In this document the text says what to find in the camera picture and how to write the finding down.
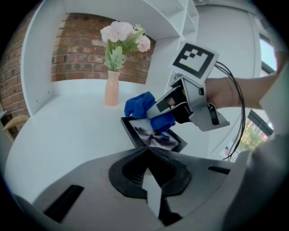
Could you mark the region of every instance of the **blue cloth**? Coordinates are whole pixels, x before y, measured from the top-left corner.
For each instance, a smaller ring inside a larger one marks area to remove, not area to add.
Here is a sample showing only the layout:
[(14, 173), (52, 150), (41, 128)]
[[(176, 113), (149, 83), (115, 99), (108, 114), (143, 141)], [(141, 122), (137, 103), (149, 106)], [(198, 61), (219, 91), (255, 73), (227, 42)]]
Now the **blue cloth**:
[[(126, 101), (125, 115), (136, 119), (142, 119), (146, 117), (146, 112), (152, 105), (156, 103), (154, 96), (150, 92), (143, 93), (137, 97)], [(158, 117), (150, 119), (150, 124), (154, 130), (160, 133), (166, 132), (171, 126), (176, 124), (175, 118), (171, 112), (168, 112)]]

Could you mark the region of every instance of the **brick wall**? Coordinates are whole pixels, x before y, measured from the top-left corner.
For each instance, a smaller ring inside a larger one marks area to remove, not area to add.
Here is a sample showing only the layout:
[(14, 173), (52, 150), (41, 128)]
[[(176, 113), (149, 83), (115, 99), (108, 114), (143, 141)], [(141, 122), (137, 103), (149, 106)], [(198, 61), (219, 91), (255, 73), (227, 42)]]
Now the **brick wall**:
[[(0, 102), (3, 110), (7, 111), (1, 120), (3, 125), (18, 115), (29, 115), (21, 86), (20, 60), (25, 33), (35, 9), (18, 26), (0, 60)], [(52, 81), (107, 79), (100, 30), (113, 21), (90, 14), (65, 15), (53, 49)], [(154, 45), (155, 41), (151, 39), (151, 49), (148, 52), (126, 55), (124, 68), (119, 70), (120, 81), (145, 84)], [(17, 126), (10, 132), (15, 137), (21, 128), (21, 125)]]
[[(15, 30), (0, 60), (0, 102), (7, 114), (3, 125), (18, 115), (29, 115), (24, 101), (20, 78), (20, 60), (26, 30), (34, 14), (29, 12)], [(16, 136), (22, 125), (10, 130)]]
[[(52, 57), (52, 81), (107, 79), (100, 30), (114, 20), (91, 14), (68, 14), (60, 23)], [(155, 41), (147, 52), (132, 52), (119, 72), (120, 81), (145, 84)]]

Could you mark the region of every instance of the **pink vase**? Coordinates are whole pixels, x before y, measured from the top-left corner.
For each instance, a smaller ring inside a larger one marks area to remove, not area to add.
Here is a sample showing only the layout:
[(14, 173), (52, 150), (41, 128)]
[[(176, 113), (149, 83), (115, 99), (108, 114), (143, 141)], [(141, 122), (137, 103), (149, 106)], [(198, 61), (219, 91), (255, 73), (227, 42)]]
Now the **pink vase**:
[(104, 104), (106, 106), (116, 106), (118, 105), (118, 93), (119, 93), (119, 85), (118, 85), (118, 76), (119, 72), (108, 71), (108, 79), (107, 84), (105, 86), (104, 93)]

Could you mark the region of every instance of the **wooden chair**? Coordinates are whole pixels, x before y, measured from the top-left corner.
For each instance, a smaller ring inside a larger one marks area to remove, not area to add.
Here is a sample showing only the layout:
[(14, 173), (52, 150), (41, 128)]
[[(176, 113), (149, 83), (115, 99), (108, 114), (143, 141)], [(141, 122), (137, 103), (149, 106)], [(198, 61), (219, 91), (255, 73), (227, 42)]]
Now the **wooden chair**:
[(19, 116), (13, 118), (4, 126), (3, 132), (5, 132), (8, 136), (8, 138), (12, 142), (14, 142), (14, 139), (13, 139), (12, 135), (10, 134), (10, 132), (8, 131), (8, 129), (16, 127), (18, 125), (25, 124), (28, 119), (29, 119), (29, 116), (27, 116), (27, 115), (19, 115)]

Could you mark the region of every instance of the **wire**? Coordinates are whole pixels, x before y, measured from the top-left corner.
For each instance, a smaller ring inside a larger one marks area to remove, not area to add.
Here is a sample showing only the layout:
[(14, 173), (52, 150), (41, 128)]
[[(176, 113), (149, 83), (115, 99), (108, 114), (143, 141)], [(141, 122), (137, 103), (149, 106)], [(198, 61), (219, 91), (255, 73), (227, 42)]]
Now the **wire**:
[[(236, 89), (237, 89), (238, 94), (239, 94), (239, 97), (240, 97), (240, 100), (241, 100), (241, 105), (242, 105), (242, 118), (241, 118), (241, 123), (240, 123), (239, 131), (238, 131), (238, 134), (237, 134), (237, 136), (236, 136), (236, 139), (235, 139), (235, 141), (234, 141), (234, 143), (233, 143), (233, 145), (232, 145), (232, 147), (231, 147), (231, 149), (230, 149), (230, 152), (229, 152), (228, 157), (225, 158), (225, 159), (228, 159), (228, 160), (230, 161), (232, 155), (234, 154), (234, 152), (236, 151), (236, 149), (238, 148), (238, 146), (239, 146), (239, 144), (240, 144), (240, 141), (241, 141), (241, 138), (242, 138), (244, 129), (245, 129), (245, 106), (244, 106), (243, 95), (242, 95), (240, 86), (238, 85), (238, 83), (236, 82), (236, 80), (233, 78), (232, 73), (231, 73), (229, 70), (227, 71), (227, 70), (225, 70), (225, 69), (222, 68), (222, 67), (219, 67), (219, 70), (225, 72), (225, 73), (231, 78), (231, 80), (233, 81), (233, 83), (235, 84)], [(238, 140), (238, 142), (237, 142), (237, 144), (236, 144), (233, 152), (231, 153), (231, 150), (232, 150), (232, 148), (234, 147), (234, 145), (235, 145), (238, 137), (239, 137), (239, 140)]]
[(244, 102), (244, 97), (243, 97), (243, 94), (242, 94), (242, 91), (241, 91), (241, 88), (239, 86), (239, 84), (237, 83), (237, 81), (235, 80), (232, 72), (222, 63), (220, 62), (216, 62), (217, 64), (221, 65), (215, 65), (217, 67), (217, 69), (219, 69), (220, 71), (222, 71), (223, 73), (227, 74), (229, 76), (229, 78), (232, 80), (232, 82), (234, 83), (235, 87), (236, 87), (236, 90), (238, 92), (238, 95), (239, 95), (239, 98), (240, 98), (240, 102), (241, 102), (241, 107), (242, 107), (242, 113), (241, 113), (241, 123), (240, 123), (240, 126), (239, 126), (239, 130), (238, 130), (238, 133), (237, 133), (237, 136), (234, 140), (234, 143), (233, 145), (231, 146), (230, 148), (230, 151), (229, 151), (229, 154), (226, 158), (224, 158), (223, 160), (225, 159), (228, 159), (229, 161), (231, 161), (231, 158), (232, 158), (232, 155), (235, 153), (235, 151), (237, 150), (240, 142), (241, 142), (241, 138), (243, 136), (243, 133), (244, 133), (244, 130), (245, 130), (245, 120), (246, 120), (246, 115), (245, 115), (245, 102)]

